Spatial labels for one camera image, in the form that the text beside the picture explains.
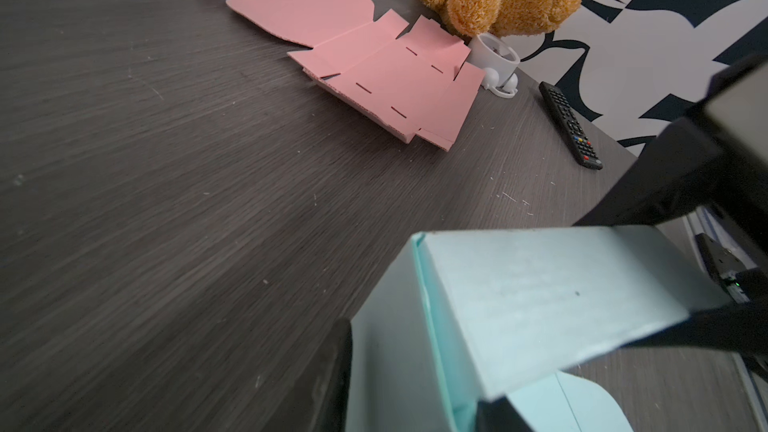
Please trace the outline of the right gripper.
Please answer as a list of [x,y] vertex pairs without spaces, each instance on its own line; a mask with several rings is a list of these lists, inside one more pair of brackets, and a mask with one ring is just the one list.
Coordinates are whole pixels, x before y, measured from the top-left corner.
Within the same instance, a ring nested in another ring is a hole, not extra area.
[[699,206],[767,267],[767,57],[715,74],[701,101],[668,125],[580,226],[652,225]]

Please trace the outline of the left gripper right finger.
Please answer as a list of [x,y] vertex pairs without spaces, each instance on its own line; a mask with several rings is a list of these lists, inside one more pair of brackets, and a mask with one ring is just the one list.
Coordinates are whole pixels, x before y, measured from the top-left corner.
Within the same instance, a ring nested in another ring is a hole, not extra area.
[[533,429],[507,397],[480,401],[475,415],[476,432],[532,432]]

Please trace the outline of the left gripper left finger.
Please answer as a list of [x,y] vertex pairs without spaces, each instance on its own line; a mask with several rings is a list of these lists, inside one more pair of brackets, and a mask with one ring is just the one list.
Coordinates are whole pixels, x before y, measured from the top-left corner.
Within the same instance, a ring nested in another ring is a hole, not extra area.
[[343,431],[353,357],[351,321],[336,320],[291,389],[263,426],[265,431]]

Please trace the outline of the light blue paper box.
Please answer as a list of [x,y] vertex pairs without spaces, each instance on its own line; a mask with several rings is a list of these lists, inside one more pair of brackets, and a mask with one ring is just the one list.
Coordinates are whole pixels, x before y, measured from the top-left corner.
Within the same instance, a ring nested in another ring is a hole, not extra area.
[[627,431],[570,369],[728,303],[654,227],[413,235],[352,319],[349,431]]

